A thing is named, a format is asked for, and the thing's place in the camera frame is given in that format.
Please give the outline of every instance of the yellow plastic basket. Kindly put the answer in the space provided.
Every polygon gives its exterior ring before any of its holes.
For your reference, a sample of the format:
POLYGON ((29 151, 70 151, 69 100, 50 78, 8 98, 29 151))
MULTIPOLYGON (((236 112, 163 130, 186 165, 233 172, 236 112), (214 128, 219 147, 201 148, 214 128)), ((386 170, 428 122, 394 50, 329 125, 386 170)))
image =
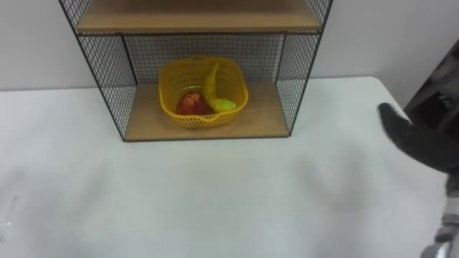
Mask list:
POLYGON ((159 99, 164 112, 184 128, 206 128, 233 121, 249 100, 239 66, 223 57, 191 57, 167 63, 159 74, 159 99), (205 77, 216 63, 217 97, 231 100, 236 108, 214 115, 177 115, 175 109, 187 92, 200 92, 205 77))

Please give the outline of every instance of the wooden shelf board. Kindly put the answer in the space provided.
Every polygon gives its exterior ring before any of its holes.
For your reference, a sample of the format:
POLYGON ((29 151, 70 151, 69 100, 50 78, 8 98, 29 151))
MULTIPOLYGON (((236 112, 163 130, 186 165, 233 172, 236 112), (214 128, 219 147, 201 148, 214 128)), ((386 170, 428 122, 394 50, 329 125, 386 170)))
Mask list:
POLYGON ((94 0, 80 33, 320 30, 303 0, 94 0))
POLYGON ((159 104, 158 87, 137 86, 125 140, 191 140, 215 138, 287 137, 282 108, 272 82, 249 86, 249 102, 228 125, 214 128, 179 127, 159 104))

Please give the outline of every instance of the white table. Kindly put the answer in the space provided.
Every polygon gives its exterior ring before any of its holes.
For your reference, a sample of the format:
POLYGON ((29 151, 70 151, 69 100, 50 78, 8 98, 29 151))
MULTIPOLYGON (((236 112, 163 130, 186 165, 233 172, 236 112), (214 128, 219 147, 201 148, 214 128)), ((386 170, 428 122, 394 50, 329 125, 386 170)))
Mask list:
POLYGON ((381 102, 371 77, 311 80, 291 138, 123 143, 97 89, 2 92, 0 257, 418 257, 445 177, 381 102))

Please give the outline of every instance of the red apple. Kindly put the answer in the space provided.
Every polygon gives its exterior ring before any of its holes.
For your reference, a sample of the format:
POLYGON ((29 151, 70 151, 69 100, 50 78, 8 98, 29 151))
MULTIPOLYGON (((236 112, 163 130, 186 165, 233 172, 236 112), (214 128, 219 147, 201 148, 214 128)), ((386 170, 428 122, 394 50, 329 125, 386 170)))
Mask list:
POLYGON ((176 107, 177 115, 211 115, 213 109, 198 92, 187 92, 176 107))

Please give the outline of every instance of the banana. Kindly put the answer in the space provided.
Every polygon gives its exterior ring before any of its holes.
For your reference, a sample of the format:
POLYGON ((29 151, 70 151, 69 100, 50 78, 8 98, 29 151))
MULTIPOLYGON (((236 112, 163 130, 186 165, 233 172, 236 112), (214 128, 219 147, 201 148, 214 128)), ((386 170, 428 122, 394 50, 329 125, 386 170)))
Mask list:
POLYGON ((236 104, 233 102, 217 98, 217 71, 219 66, 220 63, 214 65, 210 73, 206 76, 204 85, 202 86, 202 94, 207 104, 209 104, 216 113, 222 113, 236 108, 236 104))

